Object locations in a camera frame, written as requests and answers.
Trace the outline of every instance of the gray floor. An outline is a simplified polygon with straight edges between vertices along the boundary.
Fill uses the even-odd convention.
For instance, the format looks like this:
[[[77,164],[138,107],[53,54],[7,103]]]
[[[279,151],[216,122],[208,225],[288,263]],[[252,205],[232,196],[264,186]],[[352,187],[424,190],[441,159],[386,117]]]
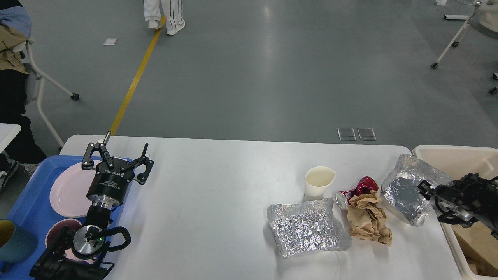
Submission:
[[[48,118],[63,140],[105,134],[154,34],[142,3],[23,4],[38,66],[81,96],[48,84]],[[430,68],[462,25],[443,15],[471,11],[455,0],[186,0],[185,29],[159,37],[116,134],[496,148],[498,96],[487,91],[498,42],[470,30]],[[103,46],[108,37],[117,44]],[[39,145],[57,154],[27,110]],[[340,141],[338,127],[374,128],[378,140]],[[2,216],[13,200],[0,196]]]

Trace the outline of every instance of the blue tray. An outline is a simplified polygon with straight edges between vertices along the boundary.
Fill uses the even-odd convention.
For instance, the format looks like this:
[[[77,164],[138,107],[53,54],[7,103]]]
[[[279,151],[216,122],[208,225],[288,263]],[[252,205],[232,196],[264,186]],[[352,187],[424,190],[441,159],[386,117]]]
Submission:
[[[44,160],[38,166],[35,174],[29,180],[22,191],[7,219],[12,220],[22,228],[33,233],[38,239],[38,245],[33,254],[26,260],[14,263],[7,273],[0,274],[0,279],[13,280],[33,280],[29,276],[29,271],[34,263],[41,256],[45,248],[45,236],[48,230],[58,221],[67,219],[63,217],[50,205],[50,189],[55,179],[72,165],[81,162],[82,156],[75,155],[54,155]],[[122,207],[118,207],[111,215],[114,220],[111,227],[118,224]],[[85,221],[85,217],[78,218],[80,222]]]

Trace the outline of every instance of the crumpled brown paper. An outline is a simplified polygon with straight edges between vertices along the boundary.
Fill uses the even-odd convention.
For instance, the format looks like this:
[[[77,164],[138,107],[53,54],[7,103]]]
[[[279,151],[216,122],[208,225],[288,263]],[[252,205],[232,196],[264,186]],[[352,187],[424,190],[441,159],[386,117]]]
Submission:
[[[382,208],[377,205],[381,199],[375,196],[375,191],[370,194],[353,196],[349,200],[348,220],[351,222],[349,235],[361,240],[370,239],[391,246],[392,232],[385,226],[387,216]]]

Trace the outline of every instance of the yellow floor line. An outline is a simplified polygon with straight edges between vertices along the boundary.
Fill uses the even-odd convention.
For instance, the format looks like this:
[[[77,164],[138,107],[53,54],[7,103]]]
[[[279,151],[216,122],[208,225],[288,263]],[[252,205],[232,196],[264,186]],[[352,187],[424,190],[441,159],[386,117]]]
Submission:
[[[166,21],[166,18],[163,16],[161,19],[161,25],[164,26],[164,23]],[[142,59],[142,63],[140,63],[140,67],[136,71],[135,77],[133,78],[133,81],[131,82],[131,85],[128,89],[128,92],[126,96],[124,97],[123,103],[121,104],[120,110],[118,111],[118,114],[114,118],[114,122],[111,125],[111,128],[109,131],[111,132],[111,135],[114,135],[116,131],[118,130],[118,127],[120,126],[121,120],[123,119],[123,116],[125,115],[126,109],[128,107],[128,104],[133,96],[133,93],[135,93],[135,88],[138,85],[138,82],[140,81],[140,77],[142,76],[143,70],[145,69],[147,62],[149,61],[149,57],[152,54],[152,51],[156,45],[157,39],[159,38],[159,35],[161,34],[161,28],[156,30],[154,33],[154,37],[152,37],[152,41],[149,44],[149,48],[147,49],[145,56]]]

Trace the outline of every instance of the aluminum foil tray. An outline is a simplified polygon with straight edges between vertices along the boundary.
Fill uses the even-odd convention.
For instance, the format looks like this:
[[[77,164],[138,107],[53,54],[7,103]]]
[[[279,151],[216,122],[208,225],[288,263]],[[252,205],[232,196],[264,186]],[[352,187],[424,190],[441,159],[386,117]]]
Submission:
[[[417,189],[422,180],[436,187],[449,183],[451,176],[414,156],[402,154],[380,187],[386,202],[399,211],[411,226],[422,226],[432,209],[430,202]]]
[[[312,251],[345,251],[352,239],[334,215],[331,197],[299,204],[272,204],[266,211],[283,258]]]

